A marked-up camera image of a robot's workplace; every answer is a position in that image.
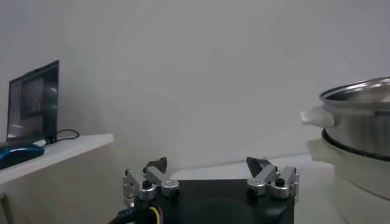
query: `screw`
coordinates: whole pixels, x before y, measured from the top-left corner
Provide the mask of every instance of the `screw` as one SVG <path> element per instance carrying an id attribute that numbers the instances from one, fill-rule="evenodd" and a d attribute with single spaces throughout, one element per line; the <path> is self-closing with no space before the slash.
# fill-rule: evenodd
<path id="1" fill-rule="evenodd" d="M 145 180 L 142 182 L 142 188 L 143 189 L 149 189 L 152 187 L 152 182 L 150 182 L 149 180 Z"/>
<path id="2" fill-rule="evenodd" d="M 275 185 L 277 187 L 283 187 L 285 185 L 284 179 L 278 178 L 277 180 L 275 180 Z"/>

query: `black power cord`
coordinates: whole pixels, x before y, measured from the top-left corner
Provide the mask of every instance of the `black power cord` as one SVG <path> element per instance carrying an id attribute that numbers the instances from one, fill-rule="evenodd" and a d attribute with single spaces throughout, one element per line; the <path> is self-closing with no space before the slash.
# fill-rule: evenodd
<path id="1" fill-rule="evenodd" d="M 60 142 L 60 141 L 64 141 L 64 140 L 72 140 L 72 139 L 76 139 L 76 138 L 80 137 L 80 134 L 77 131 L 73 130 L 73 129 L 63 129 L 63 130 L 60 130 L 60 131 L 57 132 L 57 135 L 59 133 L 66 132 L 66 131 L 73 132 L 75 135 L 72 136 L 72 137 L 65 137 L 65 138 L 57 139 L 56 142 Z"/>

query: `blue mouse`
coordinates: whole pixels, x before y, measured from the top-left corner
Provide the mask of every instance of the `blue mouse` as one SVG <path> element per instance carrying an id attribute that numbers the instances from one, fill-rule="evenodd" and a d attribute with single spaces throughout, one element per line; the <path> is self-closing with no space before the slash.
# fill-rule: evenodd
<path id="1" fill-rule="evenodd" d="M 0 149 L 0 169 L 25 162 L 44 154 L 44 148 L 35 145 L 3 147 Z"/>

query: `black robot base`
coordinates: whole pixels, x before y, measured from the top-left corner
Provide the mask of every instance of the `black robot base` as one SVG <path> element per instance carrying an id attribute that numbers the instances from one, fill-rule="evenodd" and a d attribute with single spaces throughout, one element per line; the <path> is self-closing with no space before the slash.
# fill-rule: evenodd
<path id="1" fill-rule="evenodd" d="M 123 178 L 127 209 L 110 224 L 293 224 L 299 174 L 248 158 L 248 180 L 170 180 L 166 158 Z"/>

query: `white pot handle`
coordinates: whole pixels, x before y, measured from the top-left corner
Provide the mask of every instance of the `white pot handle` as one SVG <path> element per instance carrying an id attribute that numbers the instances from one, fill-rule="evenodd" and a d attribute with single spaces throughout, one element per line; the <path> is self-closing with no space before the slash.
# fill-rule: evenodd
<path id="1" fill-rule="evenodd" d="M 332 165 L 338 165 L 344 162 L 342 155 L 327 145 L 322 138 L 307 141 L 306 147 L 313 161 L 321 161 Z"/>
<path id="2" fill-rule="evenodd" d="M 301 111 L 300 119 L 305 125 L 314 125 L 321 128 L 335 126 L 335 119 L 333 115 L 324 110 L 322 106 L 316 106 L 310 110 Z"/>

